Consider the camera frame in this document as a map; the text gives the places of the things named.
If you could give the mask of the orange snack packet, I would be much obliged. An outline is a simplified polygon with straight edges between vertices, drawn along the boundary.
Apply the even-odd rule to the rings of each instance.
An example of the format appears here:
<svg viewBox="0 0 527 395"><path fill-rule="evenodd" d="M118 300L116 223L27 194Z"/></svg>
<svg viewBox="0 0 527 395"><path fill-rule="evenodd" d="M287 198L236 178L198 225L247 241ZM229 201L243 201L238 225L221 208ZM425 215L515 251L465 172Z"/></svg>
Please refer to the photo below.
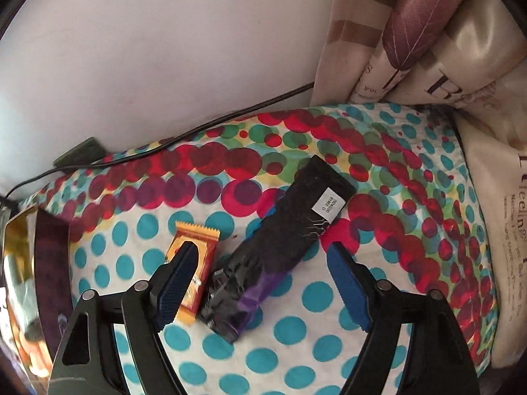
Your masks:
<svg viewBox="0 0 527 395"><path fill-rule="evenodd" d="M211 273L221 232L215 228L178 220L175 222L175 229L176 234L166 252L165 261L169 262L179 252L185 242L195 244L198 253L196 272L176 314L176 318L179 321L191 326L197 319L198 309Z"/></svg>

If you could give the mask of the black purple snack pouch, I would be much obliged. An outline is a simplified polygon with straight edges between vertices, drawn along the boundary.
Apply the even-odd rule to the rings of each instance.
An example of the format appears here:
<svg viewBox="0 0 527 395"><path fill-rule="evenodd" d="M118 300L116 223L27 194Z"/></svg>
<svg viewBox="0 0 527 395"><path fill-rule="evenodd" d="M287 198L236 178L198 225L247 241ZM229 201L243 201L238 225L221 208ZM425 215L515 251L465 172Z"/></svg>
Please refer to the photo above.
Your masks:
<svg viewBox="0 0 527 395"><path fill-rule="evenodd" d="M356 187L318 156L209 279L198 317L228 343L340 215Z"/></svg>

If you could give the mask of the polka dot bed cover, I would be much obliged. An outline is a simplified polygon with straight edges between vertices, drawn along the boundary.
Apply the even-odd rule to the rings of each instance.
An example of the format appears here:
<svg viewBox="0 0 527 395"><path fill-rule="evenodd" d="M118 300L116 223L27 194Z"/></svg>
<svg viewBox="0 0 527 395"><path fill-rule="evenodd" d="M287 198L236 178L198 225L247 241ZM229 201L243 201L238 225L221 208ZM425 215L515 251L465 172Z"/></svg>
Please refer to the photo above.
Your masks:
<svg viewBox="0 0 527 395"><path fill-rule="evenodd" d="M460 137L395 103L265 112L112 155L25 201L70 227L71 296L119 293L172 258L184 225L219 235L190 324L159 339L189 394L336 394L366 338L327 256L341 246L400 291L439 291L475 371L498 300Z"/></svg>

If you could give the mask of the gold metal tin tray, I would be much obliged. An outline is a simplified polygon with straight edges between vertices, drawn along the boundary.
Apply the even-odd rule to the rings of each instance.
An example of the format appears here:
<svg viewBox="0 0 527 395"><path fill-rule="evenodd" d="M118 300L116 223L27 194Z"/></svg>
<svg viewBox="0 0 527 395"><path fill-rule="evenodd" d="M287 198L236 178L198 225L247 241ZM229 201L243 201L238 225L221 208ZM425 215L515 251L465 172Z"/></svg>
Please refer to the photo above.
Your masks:
<svg viewBox="0 0 527 395"><path fill-rule="evenodd" d="M69 224L31 207L5 227L2 271L15 351L29 377L49 378L70 315Z"/></svg>

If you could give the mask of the black power adapter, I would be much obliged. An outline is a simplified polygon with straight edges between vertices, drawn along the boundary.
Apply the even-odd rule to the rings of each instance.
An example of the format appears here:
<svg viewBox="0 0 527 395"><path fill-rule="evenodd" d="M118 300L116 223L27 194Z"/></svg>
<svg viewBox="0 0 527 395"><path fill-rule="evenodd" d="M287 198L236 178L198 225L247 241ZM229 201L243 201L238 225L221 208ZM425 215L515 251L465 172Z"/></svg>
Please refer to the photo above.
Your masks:
<svg viewBox="0 0 527 395"><path fill-rule="evenodd" d="M58 170L70 173L79 167L102 160L107 155L107 150L94 137L88 137L83 142L65 152L53 162Z"/></svg>

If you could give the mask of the beige printed pillow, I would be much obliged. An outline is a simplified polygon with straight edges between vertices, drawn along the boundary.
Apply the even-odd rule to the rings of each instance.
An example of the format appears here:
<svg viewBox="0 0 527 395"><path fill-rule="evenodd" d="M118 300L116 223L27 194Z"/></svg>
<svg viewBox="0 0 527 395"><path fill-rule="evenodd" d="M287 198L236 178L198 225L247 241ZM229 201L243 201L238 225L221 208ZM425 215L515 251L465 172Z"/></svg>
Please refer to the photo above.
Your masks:
<svg viewBox="0 0 527 395"><path fill-rule="evenodd" d="M311 98L453 108L498 286L490 362L526 351L526 0L333 0Z"/></svg>

